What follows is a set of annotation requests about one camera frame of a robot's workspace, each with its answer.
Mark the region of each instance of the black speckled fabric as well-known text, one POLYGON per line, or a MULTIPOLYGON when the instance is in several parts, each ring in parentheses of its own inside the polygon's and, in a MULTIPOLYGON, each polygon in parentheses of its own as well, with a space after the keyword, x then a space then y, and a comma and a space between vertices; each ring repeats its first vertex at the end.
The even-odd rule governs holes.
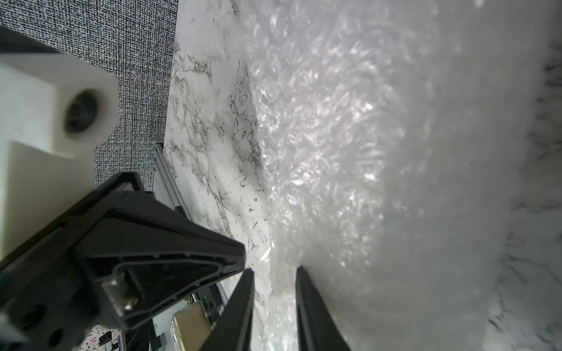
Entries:
POLYGON ((94 150, 96 183, 139 172, 152 189, 164 141, 178 0, 3 0, 0 25, 117 77, 119 125, 94 150))

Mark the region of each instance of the marble-patterned surface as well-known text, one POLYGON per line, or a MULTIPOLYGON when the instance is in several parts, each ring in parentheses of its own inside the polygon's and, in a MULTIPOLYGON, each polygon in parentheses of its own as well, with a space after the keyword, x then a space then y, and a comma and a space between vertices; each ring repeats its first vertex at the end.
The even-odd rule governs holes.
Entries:
POLYGON ((562 350, 562 8, 483 351, 562 350))
MULTIPOLYGON (((237 4, 181 0, 164 155, 193 221, 246 245, 255 272, 253 349, 260 349, 270 250, 257 120, 237 4)), ((223 283, 230 294, 236 279, 223 283)))

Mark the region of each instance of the bubble wrap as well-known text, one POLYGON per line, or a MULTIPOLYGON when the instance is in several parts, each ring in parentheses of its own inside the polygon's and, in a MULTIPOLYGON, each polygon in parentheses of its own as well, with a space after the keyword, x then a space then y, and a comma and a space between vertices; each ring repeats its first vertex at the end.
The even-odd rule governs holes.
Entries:
POLYGON ((269 184, 264 347, 295 268, 353 350, 477 350, 554 1, 241 3, 269 184))

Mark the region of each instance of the metal screw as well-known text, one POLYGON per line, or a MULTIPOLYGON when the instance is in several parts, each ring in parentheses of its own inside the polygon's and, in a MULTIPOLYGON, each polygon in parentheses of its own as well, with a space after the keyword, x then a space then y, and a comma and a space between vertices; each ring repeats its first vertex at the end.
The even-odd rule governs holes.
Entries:
POLYGON ((135 296, 132 296, 130 298, 126 298, 125 301, 124 301, 125 311, 134 310, 137 303, 139 303, 139 299, 135 296))
POLYGON ((66 111, 65 129, 68 133, 80 133, 88 129, 98 116, 98 101, 89 90, 78 94, 66 111))

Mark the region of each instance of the black plastic bracket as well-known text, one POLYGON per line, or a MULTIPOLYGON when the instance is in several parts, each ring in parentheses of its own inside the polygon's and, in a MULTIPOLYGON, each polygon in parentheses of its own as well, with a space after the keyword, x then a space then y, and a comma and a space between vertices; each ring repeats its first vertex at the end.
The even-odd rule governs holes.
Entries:
POLYGON ((296 294, 300 351, 349 351, 322 296, 302 266, 297 268, 296 294))
POLYGON ((245 259, 117 174, 0 263, 0 346, 69 350, 96 322, 133 329, 245 259))
POLYGON ((246 269, 217 321, 214 331, 200 351, 248 351, 252 336, 254 281, 246 269))

